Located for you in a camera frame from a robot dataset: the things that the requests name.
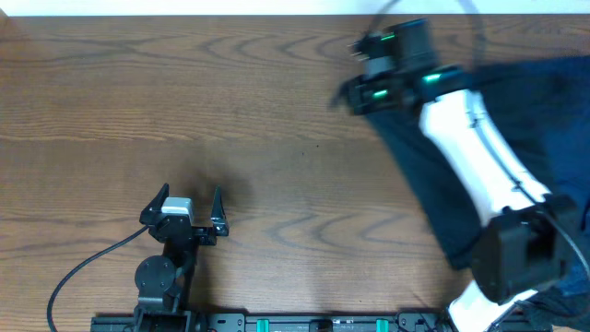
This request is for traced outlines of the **blue garment in pile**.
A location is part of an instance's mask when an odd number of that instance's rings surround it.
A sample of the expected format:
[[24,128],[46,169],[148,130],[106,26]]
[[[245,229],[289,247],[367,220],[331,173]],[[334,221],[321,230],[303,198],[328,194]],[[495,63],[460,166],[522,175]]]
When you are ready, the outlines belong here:
[[474,86],[526,168],[576,204],[575,241],[589,252],[589,58],[484,65]]

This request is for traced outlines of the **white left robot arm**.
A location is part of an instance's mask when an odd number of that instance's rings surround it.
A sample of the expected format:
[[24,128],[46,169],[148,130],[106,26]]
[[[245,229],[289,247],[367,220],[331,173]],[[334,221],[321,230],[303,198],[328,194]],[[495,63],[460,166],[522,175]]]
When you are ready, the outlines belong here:
[[138,304],[134,310],[134,332],[208,330],[204,314],[189,308],[189,295],[201,246],[214,246],[219,237],[230,235],[222,205],[221,190],[215,189],[211,225],[195,226],[190,198],[170,196],[164,184],[141,211],[139,222],[163,244],[160,255],[146,258],[136,269]]

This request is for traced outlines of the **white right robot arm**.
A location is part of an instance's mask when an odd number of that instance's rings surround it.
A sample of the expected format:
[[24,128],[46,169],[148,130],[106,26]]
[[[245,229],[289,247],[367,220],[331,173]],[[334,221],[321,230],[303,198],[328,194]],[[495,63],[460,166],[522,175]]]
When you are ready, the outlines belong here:
[[589,80],[585,57],[483,65],[440,62],[430,23],[352,44],[360,75],[335,102],[392,151],[452,267],[472,278],[424,331],[589,327]]

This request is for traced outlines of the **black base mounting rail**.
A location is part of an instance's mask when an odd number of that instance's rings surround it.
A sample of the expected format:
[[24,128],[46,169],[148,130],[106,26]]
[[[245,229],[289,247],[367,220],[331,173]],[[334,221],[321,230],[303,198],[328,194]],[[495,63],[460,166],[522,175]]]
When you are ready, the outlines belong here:
[[164,314],[102,315],[91,319],[91,332],[448,332],[453,327],[437,314],[260,315]]

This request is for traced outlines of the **dark teal t-shirt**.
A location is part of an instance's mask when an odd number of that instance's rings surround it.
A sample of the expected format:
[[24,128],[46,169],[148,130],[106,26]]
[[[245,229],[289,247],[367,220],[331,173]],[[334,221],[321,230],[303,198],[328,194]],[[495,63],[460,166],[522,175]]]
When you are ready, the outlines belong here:
[[469,267],[481,233],[480,220],[449,162],[411,116],[384,111],[365,119],[390,149],[450,266]]

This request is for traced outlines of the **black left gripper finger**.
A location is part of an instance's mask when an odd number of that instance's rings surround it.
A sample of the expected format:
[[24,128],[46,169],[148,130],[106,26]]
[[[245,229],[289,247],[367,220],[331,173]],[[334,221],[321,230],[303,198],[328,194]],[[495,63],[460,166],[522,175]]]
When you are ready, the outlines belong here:
[[219,186],[215,189],[210,219],[217,236],[230,235],[230,225],[223,207],[221,189]]
[[170,186],[165,183],[156,196],[141,211],[139,222],[142,225],[158,225],[161,222],[163,217],[162,207],[169,194]]

